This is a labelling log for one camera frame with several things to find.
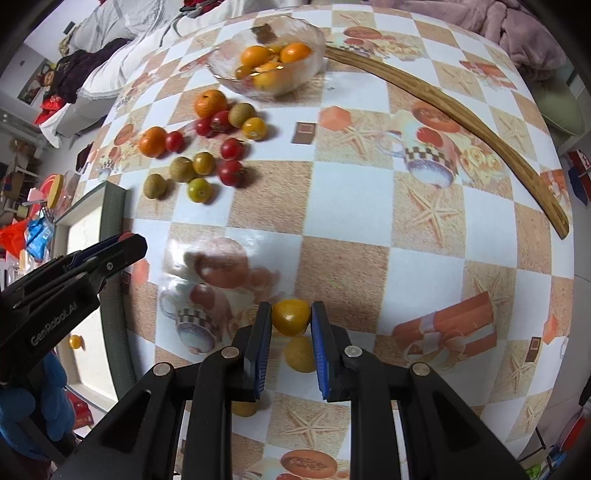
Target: metal screw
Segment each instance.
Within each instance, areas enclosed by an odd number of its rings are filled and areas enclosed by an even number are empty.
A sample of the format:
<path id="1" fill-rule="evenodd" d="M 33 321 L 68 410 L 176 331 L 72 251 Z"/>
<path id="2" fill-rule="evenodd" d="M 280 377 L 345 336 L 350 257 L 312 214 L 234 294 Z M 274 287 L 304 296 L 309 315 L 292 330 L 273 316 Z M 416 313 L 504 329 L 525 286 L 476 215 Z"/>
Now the metal screw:
<path id="1" fill-rule="evenodd" d="M 363 350 L 361 350 L 361 348 L 359 348 L 356 345 L 349 345 L 349 346 L 345 347 L 345 355 L 348 356 L 349 358 L 357 358 L 357 357 L 361 356 L 362 353 L 363 353 Z"/>
<path id="2" fill-rule="evenodd" d="M 227 346 L 222 350 L 222 357 L 224 358 L 236 358 L 238 355 L 240 355 L 240 350 L 235 346 Z"/>
<path id="3" fill-rule="evenodd" d="M 418 375 L 419 377 L 426 377 L 430 371 L 431 367 L 422 362 L 413 365 L 413 372 L 415 373 L 415 375 Z"/>
<path id="4" fill-rule="evenodd" d="M 170 365 L 169 364 L 157 364 L 153 369 L 154 375 L 157 377 L 163 377 L 170 372 Z"/>

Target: table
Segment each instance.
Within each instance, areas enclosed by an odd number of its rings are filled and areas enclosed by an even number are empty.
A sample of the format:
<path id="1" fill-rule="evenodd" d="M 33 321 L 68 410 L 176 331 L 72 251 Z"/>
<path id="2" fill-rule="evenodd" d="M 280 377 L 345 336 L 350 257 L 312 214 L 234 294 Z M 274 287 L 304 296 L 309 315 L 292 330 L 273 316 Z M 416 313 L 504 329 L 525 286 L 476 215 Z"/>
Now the table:
<path id="1" fill-rule="evenodd" d="M 141 194 L 147 174 L 167 176 L 174 155 L 143 157 L 139 134 L 154 125 L 189 132 L 193 98 L 218 87 L 204 55 L 272 15 L 307 20 L 330 44 L 402 68 L 461 101 L 541 174 L 571 218 L 545 123 L 498 46 L 439 20 L 361 5 L 234 18 L 146 59 L 101 128 L 79 185 L 79 195 L 105 179 L 129 189 L 126 224 L 148 241 L 129 293 L 130 344 L 141 372 L 205 356 L 196 349 L 202 338 L 177 334 L 171 301 L 219 322 L 219 348 L 260 301 L 323 300 L 330 320 L 382 360 L 429 362 L 518 456 L 567 344 L 572 226 L 560 240 L 515 176 L 469 132 L 397 87 L 327 61 L 277 102 L 220 88 L 252 103 L 273 127 L 268 140 L 250 143 L 246 188 L 211 177 L 211 205 L 189 201 L 183 185 L 158 202 Z M 303 133 L 293 139 L 297 129 Z M 183 155 L 216 153 L 220 143 L 193 138 Z M 486 295 L 461 303 L 486 291 L 490 303 Z M 321 403 L 316 374 L 285 363 L 287 340 L 273 337 L 257 413 L 233 417 L 233 471 L 275 480 L 284 453 L 315 449 L 336 459 L 334 478 L 348 478 L 349 407 Z M 394 417 L 400 431 L 396 409 Z M 400 455 L 404 467 L 404 449 Z"/>

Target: small round fruit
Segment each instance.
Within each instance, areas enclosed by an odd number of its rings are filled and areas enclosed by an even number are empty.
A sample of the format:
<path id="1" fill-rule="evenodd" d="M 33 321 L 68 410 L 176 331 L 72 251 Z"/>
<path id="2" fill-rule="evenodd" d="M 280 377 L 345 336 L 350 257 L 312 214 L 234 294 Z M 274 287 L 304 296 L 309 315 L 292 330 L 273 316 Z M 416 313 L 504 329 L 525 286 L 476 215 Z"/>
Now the small round fruit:
<path id="1" fill-rule="evenodd" d="M 314 347 L 309 337 L 295 337 L 284 349 L 285 361 L 296 372 L 309 374 L 316 370 Z"/>
<path id="2" fill-rule="evenodd" d="M 273 327 L 288 337 L 301 335 L 308 328 L 310 312 L 310 305 L 304 300 L 281 300 L 273 305 Z"/>
<path id="3" fill-rule="evenodd" d="M 193 107 L 200 117 L 212 116 L 222 110 L 228 110 L 228 100 L 219 90 L 206 90 L 197 95 Z"/>
<path id="4" fill-rule="evenodd" d="M 193 157 L 193 171 L 197 175 L 209 175 L 216 167 L 216 161 L 209 152 L 201 152 Z"/>
<path id="5" fill-rule="evenodd" d="M 305 43 L 295 42 L 290 43 L 281 50 L 279 58 L 283 63 L 290 63 L 292 61 L 304 60 L 312 53 L 312 49 Z"/>
<path id="6" fill-rule="evenodd" d="M 249 67 L 247 65 L 240 65 L 234 72 L 234 75 L 238 80 L 242 80 L 248 77 L 252 72 L 254 72 L 252 67 Z"/>
<path id="7" fill-rule="evenodd" d="M 238 160 L 226 160 L 218 169 L 220 181 L 228 187 L 237 187 L 242 182 L 244 168 Z"/>
<path id="8" fill-rule="evenodd" d="M 267 135 L 267 124 L 262 118 L 254 116 L 242 124 L 242 133 L 250 140 L 263 140 Z"/>
<path id="9" fill-rule="evenodd" d="M 203 203 L 212 196 L 212 186 L 206 179 L 194 179 L 187 186 L 187 194 L 195 203 Z"/>
<path id="10" fill-rule="evenodd" d="M 188 183 L 195 178 L 193 165 L 187 157 L 175 158 L 168 167 L 168 174 L 179 183 Z"/>
<path id="11" fill-rule="evenodd" d="M 210 137 L 212 133 L 211 127 L 212 119 L 209 116 L 204 116 L 195 122 L 195 133 L 202 137 Z"/>
<path id="12" fill-rule="evenodd" d="M 139 151 L 149 158 L 159 157 L 166 151 L 166 135 L 162 127 L 148 128 L 139 139 Z"/>
<path id="13" fill-rule="evenodd" d="M 166 135 L 164 144 L 166 150 L 172 153 L 181 153 L 184 150 L 184 137 L 179 131 L 170 132 Z"/>
<path id="14" fill-rule="evenodd" d="M 209 126 L 212 127 L 212 130 L 215 132 L 226 132 L 230 130 L 232 126 L 228 121 L 229 114 L 230 112 L 228 110 L 222 110 L 221 112 L 216 113 L 209 124 Z"/>
<path id="15" fill-rule="evenodd" d="M 70 347 L 73 350 L 78 350 L 82 347 L 82 337 L 80 335 L 70 335 Z"/>
<path id="16" fill-rule="evenodd" d="M 240 55 L 240 61 L 242 65 L 254 68 L 268 62 L 269 57 L 271 57 L 271 52 L 268 48 L 263 47 L 262 45 L 253 45 L 242 52 L 242 55 Z"/>
<path id="17" fill-rule="evenodd" d="M 240 140 L 230 137 L 220 147 L 220 155 L 225 160 L 240 160 L 244 155 L 244 144 Z"/>
<path id="18" fill-rule="evenodd" d="M 144 195 L 150 200 L 160 198 L 166 192 L 166 180 L 162 175 L 151 173 L 144 182 Z"/>
<path id="19" fill-rule="evenodd" d="M 250 103 L 237 103 L 230 109 L 228 121 L 233 127 L 240 128 L 246 120 L 255 115 L 255 108 Z"/>
<path id="20" fill-rule="evenodd" d="M 252 417 L 256 413 L 256 402 L 253 401 L 233 401 L 232 413 L 239 417 Z"/>

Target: red cherry tomato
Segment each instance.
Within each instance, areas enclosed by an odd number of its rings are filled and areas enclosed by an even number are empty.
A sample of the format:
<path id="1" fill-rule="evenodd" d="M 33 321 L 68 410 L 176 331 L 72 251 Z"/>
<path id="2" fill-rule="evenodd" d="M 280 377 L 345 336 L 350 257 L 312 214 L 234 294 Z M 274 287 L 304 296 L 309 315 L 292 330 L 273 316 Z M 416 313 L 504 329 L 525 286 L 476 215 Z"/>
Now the red cherry tomato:
<path id="1" fill-rule="evenodd" d="M 417 139 L 421 142 L 430 143 L 437 148 L 441 148 L 443 146 L 443 139 L 441 138 L 441 135 L 429 127 L 419 128 L 417 130 Z"/>
<path id="2" fill-rule="evenodd" d="M 184 150 L 184 137 L 181 132 L 174 131 L 166 135 L 164 141 L 166 150 L 172 153 L 181 153 Z"/>
<path id="3" fill-rule="evenodd" d="M 221 112 L 216 113 L 212 117 L 212 121 L 210 123 L 210 127 L 212 130 L 216 132 L 226 132 L 232 128 L 230 122 L 228 121 L 228 110 L 222 110 Z"/>
<path id="4" fill-rule="evenodd" d="M 220 155 L 225 160 L 240 160 L 244 155 L 244 144 L 240 140 L 230 137 L 222 144 Z"/>
<path id="5" fill-rule="evenodd" d="M 212 127 L 210 124 L 212 123 L 211 117 L 203 117 L 195 122 L 195 133 L 197 135 L 201 135 L 202 137 L 211 137 L 212 136 Z"/>
<path id="6" fill-rule="evenodd" d="M 218 171 L 220 181 L 228 187 L 236 187 L 242 181 L 244 168 L 238 160 L 226 160 Z"/>

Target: white tile square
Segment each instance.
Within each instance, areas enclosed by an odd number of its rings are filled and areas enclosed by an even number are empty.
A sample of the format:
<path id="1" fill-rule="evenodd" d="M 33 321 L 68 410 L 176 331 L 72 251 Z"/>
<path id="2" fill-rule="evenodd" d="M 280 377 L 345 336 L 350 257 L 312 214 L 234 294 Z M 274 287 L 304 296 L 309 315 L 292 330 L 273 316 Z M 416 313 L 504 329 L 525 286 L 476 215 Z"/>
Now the white tile square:
<path id="1" fill-rule="evenodd" d="M 179 185 L 180 191 L 174 206 L 173 222 L 196 225 L 226 226 L 234 199 L 234 187 L 225 186 L 218 177 L 206 180 L 213 187 L 213 196 L 206 204 L 195 203 L 187 195 L 189 184 Z"/>
<path id="2" fill-rule="evenodd" d="M 162 260 L 168 239 L 169 222 L 161 220 L 134 219 L 132 230 L 142 235 L 148 243 L 148 251 L 144 257 L 150 264 L 148 281 L 159 285 L 162 273 Z"/>
<path id="3" fill-rule="evenodd" d="M 504 340 L 497 341 L 495 348 L 459 362 L 442 376 L 467 405 L 476 407 L 488 402 L 505 344 Z"/>
<path id="4" fill-rule="evenodd" d="M 525 397 L 514 400 L 489 403 L 484 407 L 480 419 L 502 442 L 509 436 L 513 425 L 515 424 Z"/>
<path id="5" fill-rule="evenodd" d="M 172 116 L 175 108 L 178 104 L 178 99 L 180 98 L 181 94 L 178 93 L 176 95 L 171 95 L 170 97 L 163 98 L 162 100 L 158 100 L 158 102 L 153 103 L 152 107 L 150 107 L 150 111 L 144 120 L 144 124 L 142 125 L 141 131 L 146 131 L 148 128 L 151 127 L 160 127 L 162 125 L 167 125 L 168 120 Z"/>
<path id="6" fill-rule="evenodd" d="M 420 37 L 417 24 L 412 18 L 397 15 L 374 14 L 375 25 L 380 32 L 395 32 Z"/>
<path id="7" fill-rule="evenodd" d="M 431 60 L 438 60 L 459 68 L 464 68 L 458 62 L 461 60 L 466 61 L 466 56 L 459 48 L 452 47 L 446 43 L 429 40 L 428 38 L 424 38 L 423 43 L 425 44 L 427 55 L 429 55 Z"/>
<path id="8" fill-rule="evenodd" d="M 250 142 L 249 160 L 314 160 L 315 141 L 311 145 L 292 144 L 296 122 L 318 123 L 320 108 L 299 107 L 299 108 L 269 108 L 257 111 L 269 125 L 269 133 L 262 142 Z"/>
<path id="9" fill-rule="evenodd" d="M 261 399 L 257 402 L 256 413 L 252 417 L 232 415 L 232 433 L 265 443 L 267 429 L 271 421 L 271 398 L 273 393 L 263 390 Z"/>
<path id="10" fill-rule="evenodd" d="M 455 305 L 462 299 L 464 259 L 390 249 L 379 335 L 396 325 Z"/>
<path id="11" fill-rule="evenodd" d="M 517 225 L 511 200 L 464 187 L 466 259 L 517 266 Z"/>
<path id="12" fill-rule="evenodd" d="M 301 235 L 291 233 L 226 228 L 225 236 L 241 244 L 252 270 L 266 268 L 277 275 L 272 295 L 293 295 L 300 262 Z"/>
<path id="13" fill-rule="evenodd" d="M 127 330 L 127 341 L 135 378 L 139 380 L 154 366 L 156 346 L 131 330 Z"/>
<path id="14" fill-rule="evenodd" d="M 324 76 L 322 106 L 389 112 L 388 84 L 375 75 L 327 72 Z"/>
<path id="15" fill-rule="evenodd" d="M 144 181 L 148 176 L 148 170 L 127 171 L 121 174 L 119 186 L 127 190 L 125 192 L 125 207 L 123 216 L 134 218 L 135 209 L 138 206 L 139 196 L 142 195 Z"/>
<path id="16" fill-rule="evenodd" d="M 574 232 L 573 225 L 564 240 L 561 240 L 556 230 L 550 228 L 552 244 L 552 275 L 555 277 L 574 278 Z"/>
<path id="17" fill-rule="evenodd" d="M 556 337 L 549 345 L 542 342 L 528 395 L 542 393 L 554 387 L 568 341 L 567 337 Z"/>
<path id="18" fill-rule="evenodd" d="M 521 110 L 519 110 L 517 102 L 515 101 L 515 97 L 511 93 L 510 89 L 494 89 L 490 88 L 487 85 L 484 85 L 482 82 L 480 83 L 480 86 L 482 88 L 482 92 L 484 93 L 486 103 L 488 103 L 490 106 L 498 108 L 499 110 L 503 110 L 504 112 L 510 113 L 511 115 L 523 120 Z"/>
<path id="19" fill-rule="evenodd" d="M 389 247 L 393 195 L 391 170 L 314 162 L 304 235 Z"/>
<path id="20" fill-rule="evenodd" d="M 528 270 L 517 270 L 515 298 L 508 340 L 541 337 L 548 320 L 552 276 Z"/>

